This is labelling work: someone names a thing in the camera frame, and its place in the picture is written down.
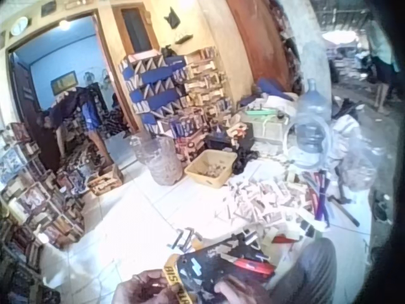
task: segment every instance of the picture frame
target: picture frame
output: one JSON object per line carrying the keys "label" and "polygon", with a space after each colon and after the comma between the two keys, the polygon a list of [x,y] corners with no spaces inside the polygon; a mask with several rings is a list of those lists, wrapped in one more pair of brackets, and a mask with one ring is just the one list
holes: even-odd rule
{"label": "picture frame", "polygon": [[77,84],[76,72],[71,71],[51,81],[52,92],[56,96]]}
{"label": "picture frame", "polygon": [[56,1],[49,1],[40,7],[40,16],[43,18],[56,11]]}

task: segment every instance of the wooden door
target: wooden door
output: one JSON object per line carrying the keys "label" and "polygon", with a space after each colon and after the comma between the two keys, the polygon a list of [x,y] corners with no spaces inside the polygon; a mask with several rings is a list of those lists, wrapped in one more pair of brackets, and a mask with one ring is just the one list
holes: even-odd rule
{"label": "wooden door", "polygon": [[41,110],[30,68],[21,62],[15,53],[10,55],[12,83],[15,90],[16,105],[22,121],[25,122],[31,138],[40,148],[39,158],[48,169],[59,169],[60,153],[54,132],[37,125],[38,112]]}
{"label": "wooden door", "polygon": [[244,42],[254,81],[275,79],[289,91],[289,69],[283,43],[267,0],[227,0]]}

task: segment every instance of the window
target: window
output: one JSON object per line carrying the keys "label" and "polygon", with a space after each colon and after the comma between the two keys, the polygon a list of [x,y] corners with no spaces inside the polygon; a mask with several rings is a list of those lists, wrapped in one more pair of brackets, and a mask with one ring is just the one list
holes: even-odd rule
{"label": "window", "polygon": [[149,13],[143,4],[115,6],[113,11],[127,54],[159,49]]}

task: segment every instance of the red-handled pliers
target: red-handled pliers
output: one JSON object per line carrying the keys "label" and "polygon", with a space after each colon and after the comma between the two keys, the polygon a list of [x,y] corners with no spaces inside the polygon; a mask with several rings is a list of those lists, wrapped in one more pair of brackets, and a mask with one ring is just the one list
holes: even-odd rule
{"label": "red-handled pliers", "polygon": [[236,258],[234,256],[227,255],[226,253],[221,253],[221,257],[234,265],[244,268],[259,274],[270,275],[274,272],[275,267],[269,263],[255,262],[251,260],[246,260],[245,258]]}

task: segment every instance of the ceramic floor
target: ceramic floor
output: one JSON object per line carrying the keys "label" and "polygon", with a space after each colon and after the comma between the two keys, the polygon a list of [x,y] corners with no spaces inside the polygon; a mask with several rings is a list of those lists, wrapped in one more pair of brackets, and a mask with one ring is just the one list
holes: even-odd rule
{"label": "ceramic floor", "polygon": [[[146,269],[161,269],[177,235],[193,227],[205,238],[231,232],[221,220],[224,189],[211,189],[188,177],[172,187],[157,185],[134,156],[128,139],[109,139],[108,149],[123,169],[125,184],[100,197],[85,196],[86,233],[65,251],[46,245],[41,258],[44,282],[61,293],[62,303],[111,303],[116,285]],[[268,178],[274,164],[254,161],[234,181]],[[338,259],[334,303],[350,303],[363,283],[371,213],[366,200],[351,206],[361,222],[356,228],[340,210],[330,206],[331,229]]]}

